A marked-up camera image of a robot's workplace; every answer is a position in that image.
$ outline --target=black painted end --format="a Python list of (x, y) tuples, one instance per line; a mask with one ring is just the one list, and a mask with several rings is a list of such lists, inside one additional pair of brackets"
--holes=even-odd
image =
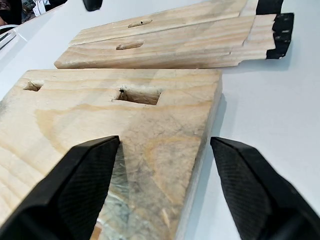
[(275, 49), (269, 49), (266, 52), (266, 59), (280, 59), (287, 54), (294, 29), (294, 18), (293, 13), (276, 15), (272, 27)]
[(284, 0), (259, 0), (256, 15), (280, 14)]

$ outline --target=wood grain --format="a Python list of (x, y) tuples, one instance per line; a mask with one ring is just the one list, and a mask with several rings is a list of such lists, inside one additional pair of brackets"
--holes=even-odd
[[(205, 69), (265, 59), (275, 48), (275, 14), (242, 16), (160, 32), (70, 46), (58, 69)], [(117, 50), (117, 46), (139, 44)]]
[(221, 90), (213, 69), (26, 72), (0, 104), (0, 225), (72, 146), (119, 135), (99, 239), (183, 239)]
[(258, 0), (211, 0), (82, 30), (70, 46), (255, 15)]

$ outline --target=black object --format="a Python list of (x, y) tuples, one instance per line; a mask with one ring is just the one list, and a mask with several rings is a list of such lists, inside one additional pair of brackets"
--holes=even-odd
[(74, 146), (0, 229), (0, 240), (89, 240), (108, 193), (118, 136)]
[(287, 54), (294, 29), (294, 19), (293, 13), (276, 15), (272, 27), (275, 49), (266, 51), (266, 59), (279, 59)]
[(220, 137), (211, 146), (242, 240), (320, 239), (320, 218), (257, 149)]
[(255, 14), (280, 14), (283, 2), (284, 0), (259, 0), (255, 10)]
[(8, 0), (10, 10), (0, 10), (0, 17), (7, 24), (20, 25), (22, 21), (22, 2), (21, 0)]
[(89, 12), (99, 10), (103, 0), (83, 0), (85, 9)]

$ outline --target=wood edge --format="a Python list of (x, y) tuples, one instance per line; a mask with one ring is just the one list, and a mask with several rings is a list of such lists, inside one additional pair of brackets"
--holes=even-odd
[(208, 114), (208, 119), (206, 122), (205, 130), (203, 132), (203, 138), (201, 140), (200, 148), (197, 153), (197, 157), (195, 158), (195, 164), (192, 170), (191, 178), (189, 181), (189, 185), (186, 191), (186, 197), (184, 199), (184, 205), (181, 211), (180, 220), (178, 223), (177, 231), (175, 233), (175, 240), (184, 240), (185, 234), (187, 231), (188, 222), (190, 220), (191, 209), (194, 204), (196, 191), (198, 189), (198, 183), (200, 179), (200, 174), (203, 166), (203, 162), (206, 156), (206, 149), (210, 147), (208, 143), (210, 143), (211, 131), (215, 122), (216, 114), (218, 111), (220, 99), (222, 96), (222, 74), (220, 74), (220, 78), (217, 83), (217, 88), (214, 93), (213, 103), (211, 109)]
[[(106, 38), (106, 39), (99, 39), (99, 40), (94, 40), (94, 41), (83, 41), (83, 40), (77, 40), (76, 38), (78, 36), (80, 36), (81, 34), (85, 34), (86, 31), (88, 31), (89, 29), (93, 29), (93, 28), (99, 28), (105, 25), (109, 25), (109, 24), (114, 24), (114, 23), (119, 23), (122, 21), (136, 21), (138, 19), (145, 19), (145, 18), (149, 18), (151, 15), (155, 15), (155, 14), (161, 14), (167, 11), (174, 11), (177, 9), (183, 9), (183, 8), (191, 8), (192, 6), (194, 6), (195, 8), (197, 6), (201, 6), (204, 4), (208, 4), (209, 2), (211, 2), (210, 0), (204, 1), (204, 2), (199, 2), (199, 3), (195, 3), (195, 4), (191, 4), (191, 5), (186, 5), (186, 6), (182, 6), (182, 7), (175, 7), (175, 8), (171, 8), (171, 9), (167, 9), (167, 10), (163, 10), (163, 11), (159, 11), (159, 12), (154, 12), (151, 14), (146, 14), (143, 16), (138, 16), (138, 17), (132, 17), (132, 18), (128, 18), (128, 19), (123, 19), (120, 21), (114, 21), (114, 22), (109, 22), (100, 26), (95, 26), (95, 27), (89, 27), (89, 28), (85, 28), (83, 30), (81, 30), (69, 43), (68, 43), (68, 47), (72, 47), (72, 46), (77, 46), (77, 45), (82, 45), (82, 44), (89, 44), (89, 43), (96, 43), (96, 42), (101, 42), (101, 41), (106, 41), (106, 40), (112, 40), (112, 39), (118, 39), (118, 38), (125, 38), (125, 37), (132, 37), (132, 36), (137, 36), (137, 35), (141, 35), (141, 34), (148, 34), (148, 33), (156, 33), (156, 32), (161, 32), (161, 31), (165, 31), (165, 30), (170, 30), (170, 29), (177, 29), (177, 28), (181, 28), (181, 27), (187, 27), (187, 26), (192, 26), (192, 25), (197, 25), (197, 24), (202, 24), (202, 23), (209, 23), (209, 22), (216, 22), (216, 21), (220, 21), (220, 20), (225, 20), (225, 19), (229, 19), (229, 18), (236, 18), (236, 17), (240, 17), (241, 16), (241, 12), (246, 8), (246, 5), (248, 4), (248, 2), (252, 2), (255, 1), (256, 4), (258, 4), (258, 0), (248, 0), (246, 3), (244, 3), (242, 9), (239, 12), (226, 12), (225, 13), (225, 17), (222, 17), (223, 15), (219, 15), (216, 17), (216, 19), (208, 19), (208, 20), (204, 20), (204, 21), (199, 21), (199, 22), (195, 22), (195, 23), (191, 23), (191, 24), (187, 24), (187, 25), (183, 25), (183, 26), (175, 26), (172, 28), (168, 28), (168, 29), (163, 29), (163, 30), (155, 30), (155, 31), (151, 31), (151, 32), (145, 32), (145, 33), (136, 33), (136, 34), (130, 34), (130, 35), (126, 35), (126, 36), (121, 36), (121, 37), (113, 37), (113, 38)], [(255, 13), (252, 10), (251, 14), (247, 14), (245, 16), (250, 16), (250, 15), (254, 15)]]

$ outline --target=pine wood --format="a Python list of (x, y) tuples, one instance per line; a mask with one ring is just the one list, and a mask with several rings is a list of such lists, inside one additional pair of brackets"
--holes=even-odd
[(70, 46), (255, 15), (258, 0), (211, 0), (82, 30)]
[(244, 60), (265, 59), (267, 50), (275, 48), (272, 30), (275, 17), (275, 14), (240, 16), (74, 45), (54, 64), (59, 69), (236, 66)]
[(26, 72), (0, 104), (0, 225), (72, 146), (119, 135), (99, 239), (183, 239), (221, 90), (214, 69)]

